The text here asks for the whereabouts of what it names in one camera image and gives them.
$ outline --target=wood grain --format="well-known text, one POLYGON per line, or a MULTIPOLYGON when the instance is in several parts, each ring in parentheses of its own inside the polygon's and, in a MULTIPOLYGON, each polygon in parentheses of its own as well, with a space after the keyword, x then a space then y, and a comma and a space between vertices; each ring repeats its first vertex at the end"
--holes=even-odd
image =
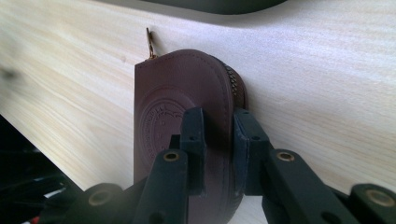
MULTIPOLYGON (((160 55, 198 49, 238 71, 274 146, 330 186, 396 191, 395 1, 296 0, 239 16, 106 1, 0 1, 0 113, 82 188, 132 184, 148 27, 160 55)), ((253 204, 232 223, 262 223, 253 204)))

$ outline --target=black object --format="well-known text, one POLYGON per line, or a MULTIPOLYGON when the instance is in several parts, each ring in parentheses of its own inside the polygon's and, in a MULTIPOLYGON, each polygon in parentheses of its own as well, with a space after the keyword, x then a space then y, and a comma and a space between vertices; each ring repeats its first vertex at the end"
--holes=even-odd
POLYGON ((174 7, 190 8, 198 11, 232 15, 245 14, 273 7, 286 0, 143 0, 174 7))
POLYGON ((64 174, 0 116, 0 222, 22 223, 39 215, 45 194, 66 188, 64 174))
MULTIPOLYGON (((187 223, 188 195, 203 192, 205 187, 201 182, 205 173, 203 130, 202 109, 186 111, 182 135, 171 141, 175 148, 157 155, 147 179, 125 191, 114 185, 95 186, 78 195, 65 218, 40 223, 187 223), (189 180, 192 176, 200 181, 189 180)), ((347 196, 325 186, 297 153, 275 150, 257 120, 244 109, 234 112, 233 165, 235 194, 262 195, 270 224, 396 222, 394 192, 363 184, 347 196)))

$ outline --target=leather coin purse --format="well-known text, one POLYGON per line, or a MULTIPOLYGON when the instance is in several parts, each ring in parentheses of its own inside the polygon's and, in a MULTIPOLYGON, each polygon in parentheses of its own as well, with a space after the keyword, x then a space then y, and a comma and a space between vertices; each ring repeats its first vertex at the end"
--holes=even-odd
POLYGON ((184 111, 199 106, 205 112, 205 195, 190 196, 188 223, 227 223, 242 199, 234 192, 231 160, 233 110, 248 107, 245 85, 230 66, 199 50, 151 52, 150 58, 134 68, 134 182, 148 176, 156 155, 180 134, 184 111))

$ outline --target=wooden surface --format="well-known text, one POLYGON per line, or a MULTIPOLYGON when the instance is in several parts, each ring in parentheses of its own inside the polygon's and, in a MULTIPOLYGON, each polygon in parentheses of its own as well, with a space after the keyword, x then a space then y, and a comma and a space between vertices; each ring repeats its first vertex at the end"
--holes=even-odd
MULTIPOLYGON (((396 190, 396 1, 220 16, 140 1, 0 0, 0 113, 77 184, 133 181, 134 65, 199 49, 245 80, 275 147, 330 186, 396 190)), ((263 223, 246 198, 232 223, 263 223)))

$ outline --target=embossed logo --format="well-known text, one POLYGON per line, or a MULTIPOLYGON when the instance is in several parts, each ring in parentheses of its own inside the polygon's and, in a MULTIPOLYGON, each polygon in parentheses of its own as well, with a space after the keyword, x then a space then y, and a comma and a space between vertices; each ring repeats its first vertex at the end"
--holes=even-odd
POLYGON ((172 134, 180 134, 180 125, 186 109, 172 100, 153 104, 143 119, 143 146, 152 163, 158 152, 167 149, 172 134))

